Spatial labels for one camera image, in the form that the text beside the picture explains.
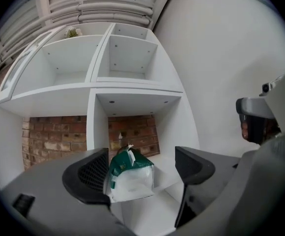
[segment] brick wall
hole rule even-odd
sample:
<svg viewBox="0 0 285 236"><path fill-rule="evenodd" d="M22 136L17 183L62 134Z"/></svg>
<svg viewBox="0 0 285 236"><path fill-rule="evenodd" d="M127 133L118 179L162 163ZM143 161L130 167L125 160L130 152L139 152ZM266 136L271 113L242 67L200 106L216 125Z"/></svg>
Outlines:
<svg viewBox="0 0 285 236"><path fill-rule="evenodd" d="M133 148L146 157L160 153L156 123L153 115L111 117L108 119L109 160L118 149L133 144Z"/></svg>
<svg viewBox="0 0 285 236"><path fill-rule="evenodd" d="M25 118L23 162L25 169L43 161L86 151L86 116Z"/></svg>
<svg viewBox="0 0 285 236"><path fill-rule="evenodd" d="M86 151L86 121L86 116L24 118L22 152L25 169ZM159 154L153 116L109 118L108 129L109 160L126 144L133 144L146 157Z"/></svg>

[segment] white wall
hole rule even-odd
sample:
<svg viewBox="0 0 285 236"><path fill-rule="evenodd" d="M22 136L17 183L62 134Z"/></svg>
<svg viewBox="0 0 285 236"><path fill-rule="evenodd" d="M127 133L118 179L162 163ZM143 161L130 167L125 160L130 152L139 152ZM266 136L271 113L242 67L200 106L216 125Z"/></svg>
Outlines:
<svg viewBox="0 0 285 236"><path fill-rule="evenodd" d="M241 156L235 102L285 73L285 24L258 0L170 0L155 28L188 96L202 150Z"/></svg>

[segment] white shelving unit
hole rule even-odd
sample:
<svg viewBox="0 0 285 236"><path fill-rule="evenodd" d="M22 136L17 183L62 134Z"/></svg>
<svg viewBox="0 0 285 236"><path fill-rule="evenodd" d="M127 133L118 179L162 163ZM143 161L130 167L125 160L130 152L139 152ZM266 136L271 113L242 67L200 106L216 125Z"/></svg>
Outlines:
<svg viewBox="0 0 285 236"><path fill-rule="evenodd" d="M118 23L75 27L83 36L65 39L62 27L38 37L1 85L0 187L24 170L23 117L87 115L87 148L94 149L109 147L108 117L152 114L160 147L160 155L149 158L155 195L113 203L111 210L138 235L171 232L183 194L175 146L199 148L178 74L149 29Z"/></svg>

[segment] cubby compartment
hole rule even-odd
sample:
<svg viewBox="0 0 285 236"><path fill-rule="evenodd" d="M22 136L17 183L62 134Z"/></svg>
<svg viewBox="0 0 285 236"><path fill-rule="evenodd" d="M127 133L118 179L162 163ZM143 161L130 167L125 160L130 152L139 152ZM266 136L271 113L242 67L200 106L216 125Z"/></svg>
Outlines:
<svg viewBox="0 0 285 236"><path fill-rule="evenodd" d="M100 22L100 23L87 23L87 24L67 26L58 33L56 33L54 36L52 36L52 38L50 38L47 41L46 45L65 39L64 35L67 31L67 28L69 27L80 29L82 32L82 36L88 36L88 35L104 35L111 25L112 23Z"/></svg>
<svg viewBox="0 0 285 236"><path fill-rule="evenodd" d="M22 73L12 97L28 91L84 83L102 35L68 38L44 45Z"/></svg>
<svg viewBox="0 0 285 236"><path fill-rule="evenodd" d="M116 23L112 30L112 34L146 39L148 31L149 30L147 28Z"/></svg>
<svg viewBox="0 0 285 236"><path fill-rule="evenodd" d="M95 63L92 82L142 83L181 91L174 66L162 46L110 35Z"/></svg>
<svg viewBox="0 0 285 236"><path fill-rule="evenodd" d="M109 145L108 117L150 114L155 116L160 148L160 154L148 157L155 164L155 194L112 203L111 211L135 234L157 236L175 230L183 195L184 185L175 168L175 146L199 148L186 95L159 90L92 89L88 116L93 118L87 119L87 147ZM110 195L108 185L106 194Z"/></svg>

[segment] white plastic package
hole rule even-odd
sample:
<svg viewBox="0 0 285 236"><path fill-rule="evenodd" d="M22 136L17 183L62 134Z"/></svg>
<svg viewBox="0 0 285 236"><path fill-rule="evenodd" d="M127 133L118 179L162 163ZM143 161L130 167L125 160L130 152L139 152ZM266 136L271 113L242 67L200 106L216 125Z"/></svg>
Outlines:
<svg viewBox="0 0 285 236"><path fill-rule="evenodd" d="M154 194L154 165L127 170L112 178L115 189L111 189L111 192L115 202L146 198Z"/></svg>

